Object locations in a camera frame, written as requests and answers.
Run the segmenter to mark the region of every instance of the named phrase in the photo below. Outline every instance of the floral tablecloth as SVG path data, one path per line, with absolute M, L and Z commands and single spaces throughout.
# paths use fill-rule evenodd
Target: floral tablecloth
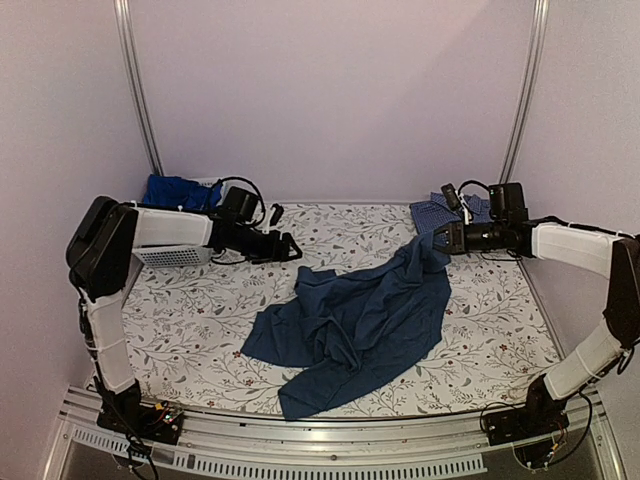
M 293 234 L 302 260 L 142 270 L 123 316 L 145 396 L 279 415 L 278 389 L 298 370 L 240 354 L 256 313 L 292 298 L 300 265 L 368 268 L 416 234 L 401 205 L 287 205 L 278 228 Z M 522 401 L 558 356 L 519 266 L 499 257 L 452 257 L 443 340 L 385 387 L 320 416 L 439 414 Z

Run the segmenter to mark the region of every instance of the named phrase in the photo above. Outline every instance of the blue cloth in basket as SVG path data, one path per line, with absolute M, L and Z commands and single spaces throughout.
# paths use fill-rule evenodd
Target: blue cloth in basket
M 212 189 L 181 177 L 149 175 L 147 193 L 142 202 L 158 207 L 210 210 L 220 201 L 221 189 L 222 185 Z
M 308 367 L 278 391 L 285 419 L 339 407 L 382 387 L 441 340 L 449 257 L 416 236 L 384 265 L 337 276 L 300 267 L 297 298 L 257 315 L 242 353 Z
M 477 195 L 465 195 L 465 200 L 473 212 L 474 223 L 491 222 L 489 200 Z M 411 205 L 411 216 L 416 224 L 418 233 L 432 232 L 449 222 L 458 222 L 460 216 L 449 210 L 447 201 L 441 193 L 432 193 L 427 202 L 418 202 Z

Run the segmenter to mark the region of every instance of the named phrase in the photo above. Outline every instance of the plastic basket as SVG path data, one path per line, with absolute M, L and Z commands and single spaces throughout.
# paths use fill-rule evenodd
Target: plastic basket
M 196 178 L 200 185 L 211 187 L 217 178 Z M 220 194 L 224 197 L 224 185 Z M 188 265 L 204 265 L 209 263 L 212 248 L 194 247 L 191 245 L 175 245 L 171 247 L 145 247 L 134 248 L 132 253 L 140 259 L 142 263 L 150 267 L 183 267 Z

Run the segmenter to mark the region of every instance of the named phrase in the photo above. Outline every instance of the checkered cloth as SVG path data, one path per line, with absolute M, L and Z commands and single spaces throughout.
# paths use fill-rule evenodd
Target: checkered cloth
M 491 222 L 489 200 L 477 195 L 465 195 L 465 200 L 473 213 L 475 223 Z M 432 193 L 427 202 L 411 204 L 411 216 L 416 224 L 418 233 L 431 232 L 449 222 L 458 222 L 461 217 L 449 210 L 447 201 L 441 193 Z

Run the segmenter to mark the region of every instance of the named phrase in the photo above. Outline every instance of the folded blue cloth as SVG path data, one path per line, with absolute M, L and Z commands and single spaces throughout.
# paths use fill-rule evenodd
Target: folded blue cloth
M 300 267 L 297 298 L 257 315 L 242 353 L 309 367 L 278 392 L 288 420 L 343 405 L 382 387 L 441 340 L 451 289 L 449 257 L 431 233 L 384 265 L 337 276 Z
M 147 193 L 142 202 L 158 207 L 210 210 L 220 201 L 221 190 L 222 185 L 211 188 L 180 177 L 149 175 Z
M 473 213 L 474 223 L 491 222 L 489 200 L 477 195 L 465 196 L 465 200 Z M 411 205 L 411 216 L 416 224 L 418 233 L 432 232 L 449 222 L 459 222 L 460 216 L 449 210 L 447 201 L 441 193 L 432 193 L 427 202 L 418 202 Z

